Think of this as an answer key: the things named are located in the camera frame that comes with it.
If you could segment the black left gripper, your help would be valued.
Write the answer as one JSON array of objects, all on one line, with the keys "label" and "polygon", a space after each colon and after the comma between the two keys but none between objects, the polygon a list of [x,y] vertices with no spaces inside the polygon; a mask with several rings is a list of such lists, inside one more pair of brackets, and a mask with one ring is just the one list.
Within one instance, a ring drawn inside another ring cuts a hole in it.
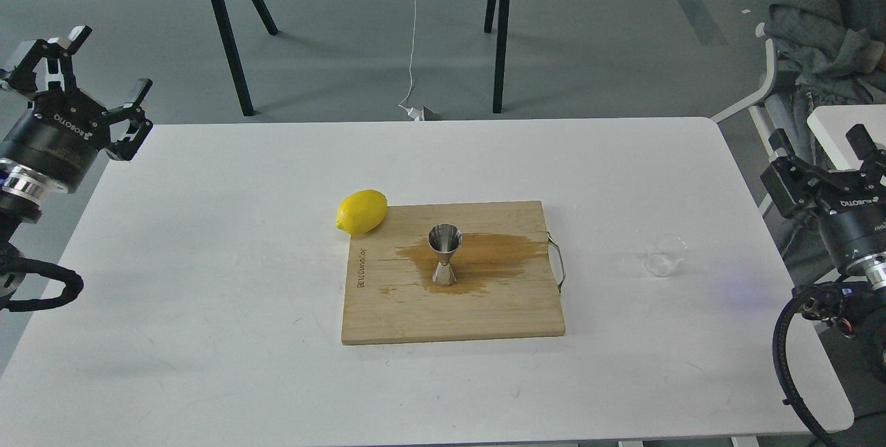
[{"label": "black left gripper", "polygon": [[[153,128],[142,103],[153,81],[140,78],[119,107],[105,109],[77,85],[73,56],[92,32],[86,25],[73,28],[67,37],[22,42],[2,68],[2,89],[28,100],[22,117],[2,141],[2,179],[14,167],[26,167],[53,180],[54,190],[73,194],[108,142],[108,129],[91,127],[89,119],[104,113],[108,127],[127,121],[121,138],[111,141],[105,153],[111,160],[130,161]],[[61,111],[36,113],[34,103],[45,93],[60,91]]]}]

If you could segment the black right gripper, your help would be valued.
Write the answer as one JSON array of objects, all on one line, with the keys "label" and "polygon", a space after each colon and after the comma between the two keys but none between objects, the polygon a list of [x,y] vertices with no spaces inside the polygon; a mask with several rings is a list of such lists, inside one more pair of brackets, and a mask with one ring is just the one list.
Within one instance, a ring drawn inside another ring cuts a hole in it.
[{"label": "black right gripper", "polygon": [[800,158],[785,129],[769,135],[775,154],[761,180],[782,217],[817,219],[826,251],[839,274],[860,276],[884,263],[885,151],[862,123],[851,126],[846,139],[861,161],[861,190],[842,190],[841,172]]}]

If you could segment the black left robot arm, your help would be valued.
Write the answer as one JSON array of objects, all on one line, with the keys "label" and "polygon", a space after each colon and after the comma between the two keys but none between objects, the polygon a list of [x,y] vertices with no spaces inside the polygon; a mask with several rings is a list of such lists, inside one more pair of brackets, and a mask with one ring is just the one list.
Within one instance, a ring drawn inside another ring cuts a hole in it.
[{"label": "black left robot arm", "polygon": [[75,301],[84,282],[76,271],[25,257],[12,244],[24,223],[40,220],[49,194],[73,194],[100,152],[130,161],[152,130],[142,103],[152,81],[136,82],[130,99],[108,109],[85,93],[73,72],[73,56],[92,29],[73,28],[67,37],[19,44],[2,69],[2,88],[25,97],[28,106],[2,140],[2,308],[43,311]]}]

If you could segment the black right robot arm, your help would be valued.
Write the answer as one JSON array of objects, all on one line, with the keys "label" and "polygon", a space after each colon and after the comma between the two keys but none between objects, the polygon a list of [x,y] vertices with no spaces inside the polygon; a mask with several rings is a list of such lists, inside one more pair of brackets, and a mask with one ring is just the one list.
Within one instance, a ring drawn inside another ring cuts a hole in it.
[{"label": "black right robot arm", "polygon": [[873,377],[884,380],[884,150],[860,123],[846,139],[861,160],[860,169],[829,172],[798,157],[786,132],[778,129],[768,139],[775,157],[761,176],[779,214],[816,220],[839,274],[833,281],[795,287],[772,337],[784,405],[826,446],[836,441],[814,418],[789,371],[787,339],[795,315],[854,340]]}]

